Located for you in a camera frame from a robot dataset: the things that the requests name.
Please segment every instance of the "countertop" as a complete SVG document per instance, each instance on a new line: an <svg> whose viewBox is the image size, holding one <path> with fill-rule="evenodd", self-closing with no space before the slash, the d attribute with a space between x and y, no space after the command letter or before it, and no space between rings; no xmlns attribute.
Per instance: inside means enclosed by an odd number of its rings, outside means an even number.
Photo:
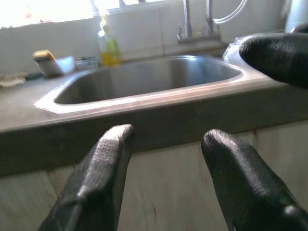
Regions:
<svg viewBox="0 0 308 231"><path fill-rule="evenodd" d="M198 141L211 128L236 133L308 119L308 90L251 69L236 81L143 103L67 114L33 106L68 78L0 89L0 175L78 163L117 124L134 126L138 152Z"/></svg>

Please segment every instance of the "white tile wall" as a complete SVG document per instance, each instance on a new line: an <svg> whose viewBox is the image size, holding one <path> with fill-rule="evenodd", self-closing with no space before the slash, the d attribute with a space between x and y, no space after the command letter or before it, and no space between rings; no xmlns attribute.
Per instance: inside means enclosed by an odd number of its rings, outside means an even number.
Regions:
<svg viewBox="0 0 308 231"><path fill-rule="evenodd" d="M214 16L229 14L240 0L214 0ZM249 0L241 14L221 25L223 41L256 32L273 31L283 27L279 13L283 0ZM190 0L192 30L205 27L205 0ZM215 41L196 44L177 44L178 23L184 24L181 0L169 0L137 11L112 13L109 24L125 60L163 56L219 45ZM27 71L37 68L31 55L36 50L49 49L56 57L74 55L99 55L97 19L85 19L63 23L46 23L0 30L0 74Z"/></svg>
<svg viewBox="0 0 308 231"><path fill-rule="evenodd" d="M19 72L23 68L19 50L12 41L10 29L0 30L0 74Z"/></svg>

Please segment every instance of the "faucet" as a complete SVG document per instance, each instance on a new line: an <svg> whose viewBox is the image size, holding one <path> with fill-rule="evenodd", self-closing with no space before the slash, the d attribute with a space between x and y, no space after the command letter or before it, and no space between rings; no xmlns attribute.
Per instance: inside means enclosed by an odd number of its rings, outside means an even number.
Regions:
<svg viewBox="0 0 308 231"><path fill-rule="evenodd" d="M185 29L182 34L182 26L179 24L178 43L189 43L208 39L220 39L219 31L214 30L212 14L212 0L206 0L206 31L192 33L189 0L183 0Z"/></svg>

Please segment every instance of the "gloved finger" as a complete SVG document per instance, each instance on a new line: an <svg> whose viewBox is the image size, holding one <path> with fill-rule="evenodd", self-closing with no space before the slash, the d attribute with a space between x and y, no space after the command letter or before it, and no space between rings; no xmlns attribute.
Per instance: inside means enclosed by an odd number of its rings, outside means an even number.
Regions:
<svg viewBox="0 0 308 231"><path fill-rule="evenodd" d="M251 145L214 129L202 152L230 231L308 230L308 214Z"/></svg>
<svg viewBox="0 0 308 231"><path fill-rule="evenodd" d="M70 176L40 231L116 231L134 130L112 127Z"/></svg>
<svg viewBox="0 0 308 231"><path fill-rule="evenodd" d="M308 88L308 35L303 33L252 35L239 49L240 56L269 77Z"/></svg>
<svg viewBox="0 0 308 231"><path fill-rule="evenodd" d="M294 27L291 33L308 33L308 23L304 23Z"/></svg>

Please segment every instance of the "cabinet door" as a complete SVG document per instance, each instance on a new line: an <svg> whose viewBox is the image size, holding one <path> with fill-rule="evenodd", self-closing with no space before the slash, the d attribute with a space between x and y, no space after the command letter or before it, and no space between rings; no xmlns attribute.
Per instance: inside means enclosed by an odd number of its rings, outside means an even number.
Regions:
<svg viewBox="0 0 308 231"><path fill-rule="evenodd" d="M200 144L133 154L118 231L227 230Z"/></svg>
<svg viewBox="0 0 308 231"><path fill-rule="evenodd" d="M63 187L65 186L69 176L72 174L73 171L74 171L74 166L69 165L66 167L56 168L48 172L50 182L57 196L59 196L60 193L62 192Z"/></svg>
<svg viewBox="0 0 308 231"><path fill-rule="evenodd" d="M45 171L0 178L0 230L37 230L56 199Z"/></svg>
<svg viewBox="0 0 308 231"><path fill-rule="evenodd" d="M259 130L256 149L308 210L308 121Z"/></svg>

